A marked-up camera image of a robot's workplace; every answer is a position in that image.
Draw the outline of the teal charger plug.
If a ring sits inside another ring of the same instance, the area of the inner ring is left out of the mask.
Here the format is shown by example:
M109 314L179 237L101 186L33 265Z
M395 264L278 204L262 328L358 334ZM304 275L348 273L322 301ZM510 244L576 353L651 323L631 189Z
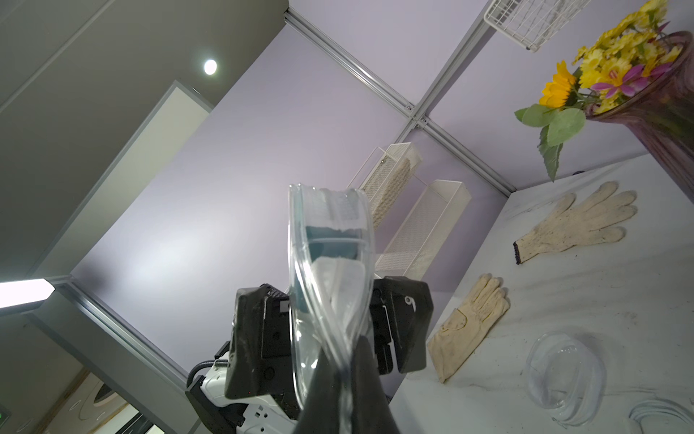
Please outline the teal charger plug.
M328 227L307 226L310 258L345 258L358 260L363 248L361 230L336 230Z

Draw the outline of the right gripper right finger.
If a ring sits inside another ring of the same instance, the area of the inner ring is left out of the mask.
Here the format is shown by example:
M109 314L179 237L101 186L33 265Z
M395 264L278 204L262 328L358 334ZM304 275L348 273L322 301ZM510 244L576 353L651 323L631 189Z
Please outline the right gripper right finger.
M398 434L399 428L381 385L372 344L366 336L356 341L349 377L348 433Z

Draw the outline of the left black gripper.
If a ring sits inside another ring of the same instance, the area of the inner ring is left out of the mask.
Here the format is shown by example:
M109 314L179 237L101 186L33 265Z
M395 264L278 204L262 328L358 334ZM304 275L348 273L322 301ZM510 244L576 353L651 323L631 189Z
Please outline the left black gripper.
M289 295L263 284L237 293L225 397L269 396L291 420L300 414L290 340ZM378 278L370 299L378 374L426 366L425 334L433 315L428 284L405 277Z

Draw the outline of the clear round case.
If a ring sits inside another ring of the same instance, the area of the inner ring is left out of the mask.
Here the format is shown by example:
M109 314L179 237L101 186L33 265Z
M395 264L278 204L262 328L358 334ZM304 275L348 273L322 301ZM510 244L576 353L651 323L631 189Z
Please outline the clear round case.
M359 259L322 257L312 261L307 226L361 230ZM296 397L303 406L319 353L324 350L335 366L349 370L356 341L369 329L374 269L369 200L358 189L334 191L293 184L288 227L291 350Z
M531 347L524 374L529 398L561 427L580 427L596 416L605 365L578 338L564 332L542 335Z

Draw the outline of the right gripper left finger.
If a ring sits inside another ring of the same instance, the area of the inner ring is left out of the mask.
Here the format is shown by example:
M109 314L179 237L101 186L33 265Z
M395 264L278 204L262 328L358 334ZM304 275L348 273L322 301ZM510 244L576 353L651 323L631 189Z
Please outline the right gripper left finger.
M322 350L296 423L296 434L350 432L350 373Z

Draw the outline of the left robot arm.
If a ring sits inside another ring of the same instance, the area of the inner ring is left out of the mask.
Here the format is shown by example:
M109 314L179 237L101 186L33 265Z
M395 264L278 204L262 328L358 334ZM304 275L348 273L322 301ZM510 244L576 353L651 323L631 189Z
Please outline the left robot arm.
M291 359L288 294L263 284L238 292L240 325L213 359L195 365L185 395L212 433L289 433L300 418ZM370 299L374 368L381 377L426 366L425 339L433 315L423 281L378 278Z

